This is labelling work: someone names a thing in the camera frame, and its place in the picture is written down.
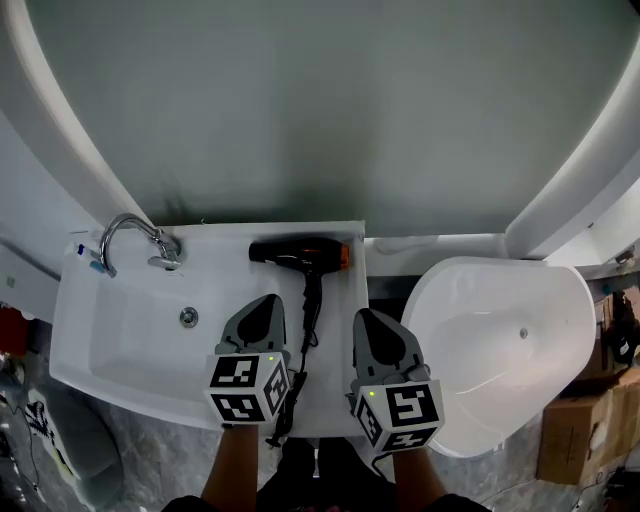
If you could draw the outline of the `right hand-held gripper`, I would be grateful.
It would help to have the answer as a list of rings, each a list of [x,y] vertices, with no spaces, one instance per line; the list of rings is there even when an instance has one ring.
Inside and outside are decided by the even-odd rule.
[[[375,452],[421,448],[442,428],[440,382],[431,378],[415,335],[399,322],[360,309],[353,322],[353,366],[351,414]]]

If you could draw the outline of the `person's right forearm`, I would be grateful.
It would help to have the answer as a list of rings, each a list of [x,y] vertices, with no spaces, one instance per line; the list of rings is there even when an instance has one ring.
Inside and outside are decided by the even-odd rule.
[[[420,510],[447,494],[425,448],[398,451],[392,457],[400,508]]]

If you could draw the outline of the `stacked brown cardboard boxes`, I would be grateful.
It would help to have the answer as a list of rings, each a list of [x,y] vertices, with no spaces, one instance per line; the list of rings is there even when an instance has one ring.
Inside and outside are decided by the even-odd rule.
[[[638,287],[631,287],[622,291],[631,301],[635,317],[640,321],[640,289]],[[596,337],[594,347],[589,361],[576,377],[578,381],[605,378],[617,375],[624,369],[630,368],[626,364],[618,363],[614,359],[614,354],[609,344],[610,324],[613,316],[613,293],[595,304]],[[635,351],[632,366],[635,363],[636,357],[640,357],[640,346]]]

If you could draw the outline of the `black copper-ringed hair dryer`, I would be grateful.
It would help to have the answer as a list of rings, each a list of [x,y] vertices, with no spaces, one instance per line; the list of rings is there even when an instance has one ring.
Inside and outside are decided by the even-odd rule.
[[[305,280],[303,329],[315,329],[322,304],[322,278],[350,265],[349,246],[326,237],[256,241],[249,246],[249,260],[272,263],[301,273]]]

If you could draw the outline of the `small blue-white tube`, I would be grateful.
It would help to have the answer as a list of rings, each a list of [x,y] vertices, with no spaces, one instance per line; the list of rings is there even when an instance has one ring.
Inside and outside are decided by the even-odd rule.
[[[108,274],[107,270],[103,267],[101,263],[100,254],[96,250],[80,243],[76,245],[76,255],[81,261],[83,261],[86,265],[88,265],[92,270],[100,274]]]

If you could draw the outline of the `white oval bathtub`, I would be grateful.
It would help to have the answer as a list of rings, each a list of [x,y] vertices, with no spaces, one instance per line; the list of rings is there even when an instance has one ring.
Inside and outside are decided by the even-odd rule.
[[[586,366],[596,332],[574,268],[481,257],[430,268],[401,323],[441,385],[445,424],[429,445],[457,458],[494,449],[541,412]]]

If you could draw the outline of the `red box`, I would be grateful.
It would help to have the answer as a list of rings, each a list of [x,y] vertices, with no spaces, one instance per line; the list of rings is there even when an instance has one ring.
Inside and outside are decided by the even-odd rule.
[[[0,352],[23,357],[27,351],[28,321],[14,308],[0,307]]]

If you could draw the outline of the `chrome curved faucet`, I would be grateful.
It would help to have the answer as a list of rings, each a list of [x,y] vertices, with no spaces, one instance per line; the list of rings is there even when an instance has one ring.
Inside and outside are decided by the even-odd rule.
[[[175,271],[182,265],[182,246],[177,239],[133,213],[123,213],[109,222],[99,242],[99,261],[103,270],[111,278],[117,275],[117,270],[109,256],[111,241],[118,230],[130,227],[145,234],[147,239],[158,249],[159,254],[148,259],[150,266],[161,268],[165,271]]]

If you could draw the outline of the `white toilet tank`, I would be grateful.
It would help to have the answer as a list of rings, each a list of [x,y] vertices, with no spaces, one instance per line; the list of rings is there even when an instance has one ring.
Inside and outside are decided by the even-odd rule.
[[[34,258],[0,239],[0,303],[27,319],[54,321],[61,277]]]

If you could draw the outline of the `black and white patterned cloth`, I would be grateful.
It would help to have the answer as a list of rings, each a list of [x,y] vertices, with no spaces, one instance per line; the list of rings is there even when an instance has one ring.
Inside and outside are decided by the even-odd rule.
[[[64,477],[74,478],[75,475],[65,459],[59,434],[53,421],[47,415],[45,404],[41,401],[28,403],[26,405],[26,418],[31,433],[42,440],[46,452],[57,464],[61,474]]]

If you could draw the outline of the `person's left forearm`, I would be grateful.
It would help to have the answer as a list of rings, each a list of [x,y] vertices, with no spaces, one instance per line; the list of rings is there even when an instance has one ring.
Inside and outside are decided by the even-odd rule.
[[[219,512],[255,512],[257,476],[258,428],[225,429],[201,498]]]

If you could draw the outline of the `white rectangular sink basin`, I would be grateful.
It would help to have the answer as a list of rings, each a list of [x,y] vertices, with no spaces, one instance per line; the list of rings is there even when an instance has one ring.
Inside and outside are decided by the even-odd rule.
[[[175,271],[153,267],[157,250],[135,229],[113,236],[110,277],[92,267],[96,237],[80,235],[67,249],[54,313],[51,375],[91,396],[132,411],[198,428],[220,426],[204,395],[205,364],[227,320],[266,294],[280,296],[286,347],[304,367],[291,433],[351,437],[361,427],[347,393],[355,377],[352,329],[367,306],[365,226],[360,221],[175,226],[183,247]],[[262,239],[325,236],[350,248],[348,269],[324,276],[316,324],[318,343],[307,354],[303,337],[303,277],[249,260]]]

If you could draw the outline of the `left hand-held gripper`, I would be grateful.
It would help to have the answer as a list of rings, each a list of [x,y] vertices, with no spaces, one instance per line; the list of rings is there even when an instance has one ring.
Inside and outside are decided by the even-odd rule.
[[[284,306],[262,296],[225,324],[206,360],[204,395],[223,425],[270,424],[290,389]]]

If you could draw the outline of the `black bag with tag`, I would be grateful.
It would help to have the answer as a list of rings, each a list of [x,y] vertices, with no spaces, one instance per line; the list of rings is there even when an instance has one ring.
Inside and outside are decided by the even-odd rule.
[[[631,367],[635,351],[640,346],[640,321],[636,319],[632,303],[623,291],[613,293],[612,305],[609,344],[614,359]]]

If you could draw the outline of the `large white-framed oval mirror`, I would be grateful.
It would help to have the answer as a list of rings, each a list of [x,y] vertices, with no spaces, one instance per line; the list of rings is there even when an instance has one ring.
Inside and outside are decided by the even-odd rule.
[[[0,0],[0,113],[100,224],[362,220],[543,258],[640,152],[633,0]]]

